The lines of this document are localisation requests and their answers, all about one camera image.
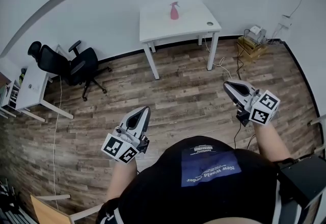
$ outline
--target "pink spray bottle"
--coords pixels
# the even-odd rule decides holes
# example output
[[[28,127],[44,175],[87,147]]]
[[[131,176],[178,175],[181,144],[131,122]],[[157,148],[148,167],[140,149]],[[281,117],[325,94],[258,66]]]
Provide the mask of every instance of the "pink spray bottle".
[[[178,5],[178,2],[173,2],[170,5],[172,6],[171,19],[178,19],[179,18],[179,13],[178,13],[177,9],[175,8],[175,5],[177,5],[180,8],[180,6]]]

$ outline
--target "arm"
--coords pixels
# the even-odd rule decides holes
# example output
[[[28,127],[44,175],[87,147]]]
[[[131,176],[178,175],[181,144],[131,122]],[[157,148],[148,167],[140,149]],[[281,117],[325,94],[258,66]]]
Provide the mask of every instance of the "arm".
[[[128,164],[116,161],[113,169],[111,183],[108,187],[106,199],[111,200],[120,197],[129,183],[137,176],[137,164],[135,158]]]
[[[254,123],[259,152],[270,161],[282,161],[291,158],[285,143],[269,123],[265,126]]]

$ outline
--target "black baseboard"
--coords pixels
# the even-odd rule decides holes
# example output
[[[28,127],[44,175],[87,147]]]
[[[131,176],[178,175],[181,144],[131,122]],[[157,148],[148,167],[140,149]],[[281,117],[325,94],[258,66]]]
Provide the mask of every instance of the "black baseboard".
[[[302,70],[299,62],[297,61],[296,57],[294,56],[294,54],[293,54],[292,50],[290,49],[290,47],[288,46],[288,44],[286,44],[285,41],[280,41],[280,42],[285,46],[285,48],[287,49],[287,51],[290,53],[293,61],[295,62],[297,68],[299,69],[300,74],[301,74],[302,78],[304,79],[305,84],[306,84],[306,86],[308,88],[308,91],[309,91],[310,97],[312,99],[312,102],[314,104],[314,108],[316,110],[317,117],[320,117],[320,113],[319,113],[319,110],[318,110],[318,107],[317,107],[316,99],[315,99],[314,94],[312,93],[312,90],[311,90],[311,87],[310,87],[310,85],[308,83],[308,80],[306,78],[306,75],[304,74],[304,72],[303,72],[303,70]],[[324,141],[323,141],[324,140],[324,135],[323,135],[323,131],[322,131],[322,126],[321,126],[321,124],[318,124],[318,125],[319,125],[319,129],[320,129],[321,143],[323,144],[324,143]]]
[[[238,37],[241,37],[241,35],[223,36],[223,37],[219,37],[219,40],[237,39]],[[207,42],[212,41],[212,38],[207,38],[206,41]],[[160,46],[155,46],[155,50],[160,50],[160,49],[168,48],[168,47],[175,47],[175,46],[194,44],[194,43],[197,43],[197,42],[198,42],[197,39],[191,39],[191,40],[185,40],[185,41],[180,41],[180,42],[175,42],[175,43],[169,43],[169,44],[164,44],[164,45],[160,45]],[[117,59],[129,57],[131,55],[136,55],[136,54],[139,54],[139,53],[142,53],[142,52],[144,52],[144,49],[139,49],[139,50],[136,50],[136,51],[125,53],[125,54],[116,55],[116,56],[111,57],[111,58],[99,60],[99,63],[102,64],[102,63],[109,62],[109,61],[112,61],[112,60],[117,60]]]

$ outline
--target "chair armrest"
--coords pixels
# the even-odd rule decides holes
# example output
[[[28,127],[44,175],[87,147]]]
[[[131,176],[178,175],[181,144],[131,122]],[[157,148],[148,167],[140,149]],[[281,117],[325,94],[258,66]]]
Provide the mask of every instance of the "chair armrest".
[[[79,53],[78,53],[78,50],[77,50],[77,46],[78,46],[79,44],[81,44],[81,41],[80,41],[80,40],[78,40],[75,44],[73,44],[73,45],[69,48],[68,52],[70,53],[70,52],[73,50],[73,52],[75,53],[75,55],[78,56]]]
[[[76,221],[78,219],[85,218],[85,217],[87,217],[89,215],[92,215],[92,214],[98,212],[101,209],[102,206],[103,206],[103,203],[100,204],[100,205],[97,205],[97,206],[95,206],[93,208],[90,208],[90,209],[87,209],[87,210],[72,214],[69,217],[70,217],[70,219],[72,221]]]
[[[75,66],[73,69],[70,71],[70,75],[73,75],[76,73],[79,69],[81,69],[84,65],[86,64],[86,61],[81,61],[77,66]]]

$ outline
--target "black t-shirt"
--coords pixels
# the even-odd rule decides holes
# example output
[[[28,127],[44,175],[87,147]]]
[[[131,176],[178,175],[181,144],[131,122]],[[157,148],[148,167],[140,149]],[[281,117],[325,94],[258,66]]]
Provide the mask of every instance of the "black t-shirt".
[[[243,217],[271,223],[277,171],[257,153],[195,136],[168,148],[117,199],[105,203],[96,223],[205,223]]]

